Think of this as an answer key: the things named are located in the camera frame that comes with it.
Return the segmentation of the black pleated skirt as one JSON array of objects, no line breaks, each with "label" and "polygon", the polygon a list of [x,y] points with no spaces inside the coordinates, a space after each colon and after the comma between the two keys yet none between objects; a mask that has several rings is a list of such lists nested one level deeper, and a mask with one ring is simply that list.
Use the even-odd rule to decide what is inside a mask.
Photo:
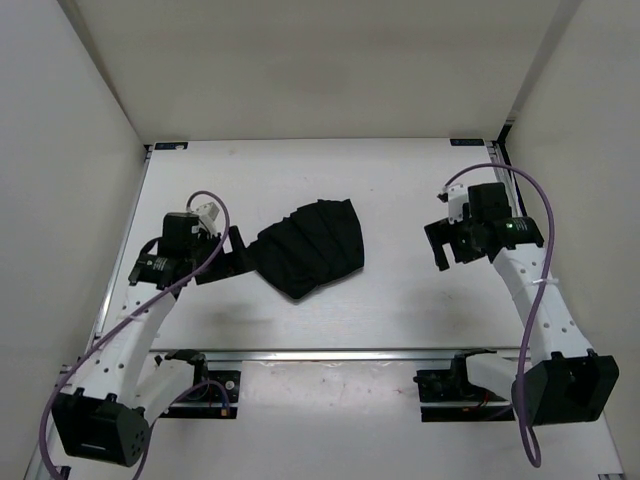
[{"label": "black pleated skirt", "polygon": [[297,208],[259,232],[247,251],[263,279],[294,301],[365,264],[361,224],[349,199]]}]

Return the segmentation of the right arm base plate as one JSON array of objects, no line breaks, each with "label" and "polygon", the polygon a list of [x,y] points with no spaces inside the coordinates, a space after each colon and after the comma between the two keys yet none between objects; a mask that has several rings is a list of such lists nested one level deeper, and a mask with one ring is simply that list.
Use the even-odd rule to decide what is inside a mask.
[{"label": "right arm base plate", "polygon": [[511,403],[473,385],[459,385],[449,370],[418,370],[422,423],[509,422],[515,420]]}]

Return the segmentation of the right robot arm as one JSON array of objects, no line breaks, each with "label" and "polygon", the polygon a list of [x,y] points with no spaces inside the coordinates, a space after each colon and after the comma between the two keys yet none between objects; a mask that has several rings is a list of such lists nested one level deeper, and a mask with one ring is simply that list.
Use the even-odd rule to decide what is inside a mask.
[{"label": "right robot arm", "polygon": [[447,217],[425,226],[439,270],[486,258],[505,283],[522,323],[531,323],[524,394],[534,426],[593,422],[619,377],[610,355],[598,355],[572,318],[555,279],[543,271],[543,236],[534,219],[514,216],[500,182],[447,186]]}]

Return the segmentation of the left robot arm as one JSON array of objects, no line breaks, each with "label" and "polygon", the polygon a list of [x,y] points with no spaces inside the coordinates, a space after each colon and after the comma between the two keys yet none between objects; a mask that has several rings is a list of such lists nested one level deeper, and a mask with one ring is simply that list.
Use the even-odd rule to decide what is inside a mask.
[{"label": "left robot arm", "polygon": [[238,228],[216,228],[222,213],[213,203],[168,213],[160,236],[141,248],[116,326],[74,367],[52,402],[67,455],[131,467],[145,455],[152,425],[174,402],[208,392],[207,360],[197,350],[172,350],[157,357],[150,374],[143,370],[189,282],[202,285],[249,271]]}]

